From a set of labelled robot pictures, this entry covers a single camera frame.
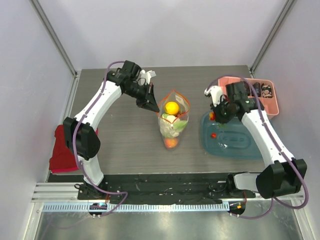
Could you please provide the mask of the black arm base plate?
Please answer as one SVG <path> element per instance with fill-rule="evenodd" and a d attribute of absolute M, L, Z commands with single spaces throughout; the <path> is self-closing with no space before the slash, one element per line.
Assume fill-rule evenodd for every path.
<path fill-rule="evenodd" d="M 126 205 L 220 204 L 222 199 L 255 198 L 249 190 L 232 190 L 230 173 L 105 175 L 100 192 L 87 183 L 75 184 L 79 200 L 108 200 Z"/>

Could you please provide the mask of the white cauliflower with leaves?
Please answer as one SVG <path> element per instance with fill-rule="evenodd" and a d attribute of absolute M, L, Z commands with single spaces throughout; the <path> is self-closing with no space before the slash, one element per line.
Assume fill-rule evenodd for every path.
<path fill-rule="evenodd" d="M 164 138 L 177 138 L 188 124 L 188 120 L 181 120 L 174 115 L 162 114 L 159 118 L 159 130 Z"/>

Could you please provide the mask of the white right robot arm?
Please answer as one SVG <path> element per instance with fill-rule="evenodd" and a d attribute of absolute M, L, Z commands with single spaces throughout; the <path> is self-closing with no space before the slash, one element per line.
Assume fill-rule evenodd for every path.
<path fill-rule="evenodd" d="M 270 199 L 296 194 L 305 188 L 306 162 L 296 159 L 284 146 L 257 97 L 226 98 L 219 93 L 211 97 L 210 108 L 218 123 L 226 124 L 234 118 L 242 122 L 253 137 L 265 165 L 260 173 L 233 175 L 225 186 L 230 197 L 236 198 L 248 190 Z"/>

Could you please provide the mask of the clear orange-zip plastic bag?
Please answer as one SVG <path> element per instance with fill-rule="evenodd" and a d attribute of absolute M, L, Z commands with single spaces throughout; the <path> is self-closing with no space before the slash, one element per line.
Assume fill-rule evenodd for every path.
<path fill-rule="evenodd" d="M 174 149 L 189 122 L 190 103 L 184 95 L 173 89 L 160 101 L 158 108 L 158 126 L 164 146 Z"/>

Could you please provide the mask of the cherry tomato sprig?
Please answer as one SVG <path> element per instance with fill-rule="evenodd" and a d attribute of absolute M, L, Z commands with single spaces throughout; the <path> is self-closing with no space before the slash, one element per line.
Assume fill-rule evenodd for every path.
<path fill-rule="evenodd" d="M 209 113 L 209 121 L 212 123 L 212 125 L 215 125 L 218 128 L 225 128 L 226 127 L 225 124 L 219 123 L 216 121 L 216 115 L 213 111 Z"/>

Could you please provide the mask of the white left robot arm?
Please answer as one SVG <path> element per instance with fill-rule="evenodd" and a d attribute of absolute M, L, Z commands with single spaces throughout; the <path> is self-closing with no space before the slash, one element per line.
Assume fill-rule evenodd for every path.
<path fill-rule="evenodd" d="M 107 192 L 106 186 L 102 184 L 104 174 L 98 160 L 101 141 L 97 129 L 100 121 L 112 104 L 124 94 L 135 98 L 139 108 L 158 113 L 160 109 L 151 82 L 155 76 L 152 70 L 141 70 L 137 76 L 110 71 L 108 79 L 102 81 L 83 110 L 75 117 L 66 117 L 63 121 L 65 145 L 73 152 L 84 181 L 91 185 L 89 194 L 97 200 L 102 199 Z"/>

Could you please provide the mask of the orange peach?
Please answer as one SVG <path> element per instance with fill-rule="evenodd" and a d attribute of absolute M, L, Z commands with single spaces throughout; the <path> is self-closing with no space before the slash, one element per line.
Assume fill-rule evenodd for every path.
<path fill-rule="evenodd" d="M 164 139 L 164 145 L 167 149 L 173 149 L 175 148 L 179 143 L 179 140 L 175 137 L 175 138 L 169 138 L 166 137 Z"/>

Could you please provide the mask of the yellow lemon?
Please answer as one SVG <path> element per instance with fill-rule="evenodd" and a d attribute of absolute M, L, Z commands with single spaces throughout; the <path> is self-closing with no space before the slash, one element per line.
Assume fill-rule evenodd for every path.
<path fill-rule="evenodd" d="M 180 106 L 175 101 L 169 101 L 164 106 L 165 113 L 168 115 L 177 115 L 180 112 Z"/>

